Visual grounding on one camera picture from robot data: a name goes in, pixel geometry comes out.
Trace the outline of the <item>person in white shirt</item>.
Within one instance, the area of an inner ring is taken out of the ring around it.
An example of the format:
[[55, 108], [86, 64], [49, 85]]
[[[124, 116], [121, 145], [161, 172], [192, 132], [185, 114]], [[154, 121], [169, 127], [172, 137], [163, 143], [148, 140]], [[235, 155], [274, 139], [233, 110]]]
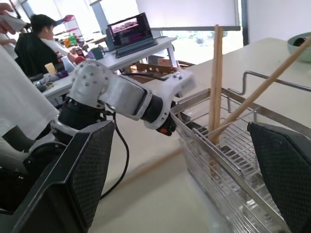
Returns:
[[0, 137], [18, 126], [30, 139], [40, 139], [50, 132], [57, 115], [58, 110], [0, 44]]

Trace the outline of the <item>dark green mug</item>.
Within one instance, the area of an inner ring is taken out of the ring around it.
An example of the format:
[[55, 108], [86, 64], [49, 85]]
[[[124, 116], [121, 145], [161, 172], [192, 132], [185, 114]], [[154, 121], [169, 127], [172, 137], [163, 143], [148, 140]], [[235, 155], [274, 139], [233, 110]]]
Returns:
[[93, 54], [95, 60], [101, 60], [105, 56], [105, 51], [102, 47], [92, 48], [90, 51]]

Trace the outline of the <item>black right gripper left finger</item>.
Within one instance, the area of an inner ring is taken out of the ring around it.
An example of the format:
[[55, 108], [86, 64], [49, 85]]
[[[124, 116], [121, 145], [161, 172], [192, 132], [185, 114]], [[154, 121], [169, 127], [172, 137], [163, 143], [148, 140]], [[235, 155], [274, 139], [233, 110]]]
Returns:
[[67, 146], [47, 145], [39, 176], [0, 168], [0, 233], [87, 233], [107, 176], [115, 122], [90, 125]]

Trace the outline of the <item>wooden chopstick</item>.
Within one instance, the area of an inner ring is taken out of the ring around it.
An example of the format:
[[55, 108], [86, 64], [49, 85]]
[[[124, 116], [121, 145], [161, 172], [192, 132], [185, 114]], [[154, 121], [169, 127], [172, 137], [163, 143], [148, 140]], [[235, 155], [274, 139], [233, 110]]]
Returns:
[[219, 25], [215, 25], [214, 54], [212, 62], [212, 77], [211, 77], [210, 104], [209, 104], [209, 132], [214, 130], [214, 122], [215, 122], [215, 96], [217, 85], [218, 44], [219, 44]]
[[213, 132], [209, 133], [209, 140], [214, 142], [220, 134], [234, 122], [296, 59], [309, 47], [311, 44], [311, 36], [293, 52], [285, 62], [280, 65], [273, 74], [266, 79], [241, 105], [238, 109], [232, 112], [228, 118]]
[[222, 77], [223, 77], [223, 28], [218, 28], [218, 49], [217, 49], [217, 83], [216, 83], [216, 100], [215, 100], [215, 122], [214, 128], [220, 126], [221, 113], [221, 92], [222, 92]]

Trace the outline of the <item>shelf with colourful items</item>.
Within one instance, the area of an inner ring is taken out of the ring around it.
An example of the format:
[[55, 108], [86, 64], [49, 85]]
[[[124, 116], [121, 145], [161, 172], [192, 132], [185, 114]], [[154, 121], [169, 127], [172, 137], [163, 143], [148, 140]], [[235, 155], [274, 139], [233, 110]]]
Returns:
[[54, 33], [55, 40], [60, 44], [66, 48], [84, 44], [83, 34], [74, 15], [66, 15], [64, 18], [57, 20], [56, 25], [65, 28], [61, 32]]

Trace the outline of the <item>white desk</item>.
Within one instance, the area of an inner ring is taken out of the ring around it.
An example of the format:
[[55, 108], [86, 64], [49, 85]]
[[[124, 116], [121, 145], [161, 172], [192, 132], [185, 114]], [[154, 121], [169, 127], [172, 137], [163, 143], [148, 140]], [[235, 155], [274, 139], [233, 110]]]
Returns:
[[[129, 54], [127, 56], [116, 58], [115, 52], [107, 52], [103, 59], [99, 60], [101, 64], [109, 68], [111, 71], [119, 70], [125, 66], [138, 62], [144, 58], [147, 58], [151, 55], [159, 53], [163, 50], [167, 50], [169, 59], [171, 61], [171, 65], [173, 67], [177, 67], [177, 62], [174, 57], [174, 49], [173, 49], [173, 41], [175, 41], [175, 37], [163, 37], [156, 39], [157, 45]], [[69, 92], [72, 87], [72, 75], [74, 72], [72, 71], [69, 75], [65, 78], [57, 80], [53, 83], [53, 86], [44, 91], [42, 95], [48, 99], [52, 100], [57, 98], [63, 94]]]

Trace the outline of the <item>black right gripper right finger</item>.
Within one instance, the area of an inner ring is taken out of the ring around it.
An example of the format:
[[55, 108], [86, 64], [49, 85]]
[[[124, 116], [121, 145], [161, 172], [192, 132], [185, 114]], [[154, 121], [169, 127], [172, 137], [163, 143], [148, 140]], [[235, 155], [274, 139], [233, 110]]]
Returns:
[[261, 174], [292, 233], [311, 233], [311, 140], [286, 128], [247, 126]]

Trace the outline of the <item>open laptop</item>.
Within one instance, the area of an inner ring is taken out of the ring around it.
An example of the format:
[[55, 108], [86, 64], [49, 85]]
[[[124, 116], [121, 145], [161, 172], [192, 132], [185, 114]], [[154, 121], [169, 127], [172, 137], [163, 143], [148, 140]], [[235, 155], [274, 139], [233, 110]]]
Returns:
[[145, 13], [109, 24], [107, 28], [116, 50], [116, 58], [125, 57], [158, 44], [152, 35]]

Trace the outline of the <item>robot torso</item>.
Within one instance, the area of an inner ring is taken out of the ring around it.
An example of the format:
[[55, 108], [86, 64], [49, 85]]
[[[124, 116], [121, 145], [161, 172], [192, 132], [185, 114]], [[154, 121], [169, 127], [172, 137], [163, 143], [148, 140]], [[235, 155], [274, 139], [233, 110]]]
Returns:
[[65, 148], [52, 133], [30, 139], [18, 126], [0, 130], [0, 212], [14, 212]]

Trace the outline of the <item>seated person black top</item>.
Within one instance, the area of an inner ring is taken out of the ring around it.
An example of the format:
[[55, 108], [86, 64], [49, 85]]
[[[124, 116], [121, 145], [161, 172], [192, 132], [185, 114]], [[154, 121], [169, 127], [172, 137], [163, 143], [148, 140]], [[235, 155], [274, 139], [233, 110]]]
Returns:
[[16, 62], [27, 77], [46, 74], [48, 71], [45, 65], [57, 65], [58, 54], [68, 57], [72, 63], [75, 62], [78, 58], [76, 50], [69, 50], [54, 40], [53, 29], [57, 26], [55, 20], [39, 14], [32, 15], [30, 21], [32, 31], [20, 34], [15, 45]]

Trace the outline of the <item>pale yellow cup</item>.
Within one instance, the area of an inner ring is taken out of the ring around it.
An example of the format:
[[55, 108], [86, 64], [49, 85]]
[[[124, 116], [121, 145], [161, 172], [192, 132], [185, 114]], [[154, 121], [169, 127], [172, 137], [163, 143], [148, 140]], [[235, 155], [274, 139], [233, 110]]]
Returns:
[[55, 75], [57, 73], [53, 63], [45, 64], [44, 67], [46, 68], [48, 73], [51, 74], [51, 75]]

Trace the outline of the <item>cardboard box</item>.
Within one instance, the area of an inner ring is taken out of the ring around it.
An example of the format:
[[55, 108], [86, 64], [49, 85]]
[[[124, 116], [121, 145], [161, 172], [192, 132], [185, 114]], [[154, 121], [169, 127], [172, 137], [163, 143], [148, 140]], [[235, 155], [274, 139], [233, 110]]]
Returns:
[[131, 76], [140, 83], [146, 83], [157, 78], [162, 79], [164, 76], [176, 71], [178, 67], [187, 68], [193, 66], [192, 63], [176, 61], [177, 65], [173, 66], [171, 60], [159, 56], [148, 57], [148, 63], [136, 62], [129, 66], [129, 70], [134, 73]]

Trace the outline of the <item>clear plastic bottle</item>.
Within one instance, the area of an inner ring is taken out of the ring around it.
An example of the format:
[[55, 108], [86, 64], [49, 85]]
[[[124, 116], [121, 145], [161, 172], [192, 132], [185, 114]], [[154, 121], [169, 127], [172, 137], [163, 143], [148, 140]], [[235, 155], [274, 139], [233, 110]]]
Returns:
[[67, 56], [63, 56], [61, 58], [62, 62], [63, 62], [63, 65], [64, 65], [64, 68], [65, 70], [70, 73], [72, 71], [74, 71], [75, 69], [75, 66], [73, 65], [73, 63], [69, 60], [69, 58]]

